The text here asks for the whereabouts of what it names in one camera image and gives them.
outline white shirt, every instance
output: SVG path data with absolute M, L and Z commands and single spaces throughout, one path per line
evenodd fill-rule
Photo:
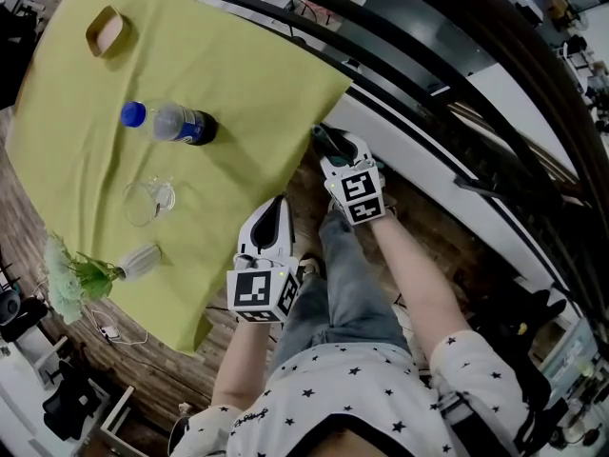
M 277 368 L 247 411 L 210 407 L 191 417 L 172 457 L 282 457 L 313 448 L 335 426 L 355 426 L 380 450 L 397 445 L 403 455 L 456 456 L 442 418 L 458 405 L 456 393 L 484 407 L 486 424 L 515 438 L 528 407 L 512 368 L 478 333 L 447 337 L 430 368 L 427 387 L 411 355 L 389 344 L 310 348 Z

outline blue jeans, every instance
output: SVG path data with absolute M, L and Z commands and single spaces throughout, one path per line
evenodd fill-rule
M 271 373 L 297 353 L 320 344 L 382 342 L 410 351 L 387 295 L 342 212 L 327 214 L 320 237 L 327 282 L 317 274 L 304 277 L 275 349 Z

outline green tablecloth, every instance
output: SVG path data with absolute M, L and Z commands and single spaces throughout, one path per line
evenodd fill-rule
M 85 30 L 112 5 L 132 24 L 121 55 L 94 58 Z M 49 230 L 109 262 L 147 242 L 163 265 L 110 298 L 168 346 L 191 352 L 223 285 L 239 228 L 280 193 L 309 128 L 349 80 L 306 51 L 193 0 L 64 0 L 35 53 L 16 108 L 10 160 Z M 211 113 L 216 140 L 151 144 L 119 123 L 128 100 L 169 98 Z M 125 218 L 134 180 L 172 179 L 175 210 L 144 228 Z

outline wooden floor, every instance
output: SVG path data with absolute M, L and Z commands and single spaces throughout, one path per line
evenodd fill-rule
M 3 146 L 9 121 L 10 110 L 1 111 L 0 146 Z M 459 272 L 468 286 L 468 293 L 484 296 L 492 293 L 497 283 L 507 279 L 511 268 L 471 232 L 402 178 L 390 171 L 386 176 L 387 191 L 399 202 L 400 220 L 419 239 L 448 280 L 452 282 Z M 297 253 L 319 251 L 316 227 L 327 210 L 328 197 L 311 152 L 296 170 L 286 195 L 295 212 Z M 38 282 L 44 279 L 41 254 L 45 235 L 43 222 L 15 177 L 4 148 L 0 147 L 0 248 L 4 261 L 12 263 L 10 275 L 21 278 L 19 283 L 27 295 L 32 294 Z M 358 228 L 358 235 L 366 256 L 386 287 L 387 296 L 395 299 L 398 292 L 369 231 L 366 227 Z M 46 292 L 46 286 L 42 286 L 42 290 Z M 456 286 L 455 291 L 462 307 L 467 309 L 467 296 Z M 224 293 L 220 292 L 215 306 L 225 305 Z M 125 339 L 139 341 L 146 335 L 110 301 L 89 308 L 110 315 Z M 42 325 L 52 338 L 66 334 L 78 357 L 88 361 L 100 380 L 112 385 L 114 394 L 120 394 L 128 385 L 134 386 L 132 402 L 137 414 L 160 430 L 169 431 L 179 415 L 180 403 L 188 402 L 195 410 L 205 408 L 209 403 L 218 367 L 235 329 L 234 317 L 225 311 L 208 309 L 206 316 L 214 328 L 194 357 L 174 352 L 153 336 L 144 345 L 111 346 L 95 332 L 87 317 L 66 327 L 53 313 Z M 269 354 L 273 347 L 274 342 L 269 339 Z

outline clear glass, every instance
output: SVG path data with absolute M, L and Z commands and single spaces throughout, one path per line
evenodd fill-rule
M 123 208 L 128 221 L 144 227 L 175 206 L 175 191 L 170 182 L 154 177 L 148 182 L 134 182 L 125 188 Z

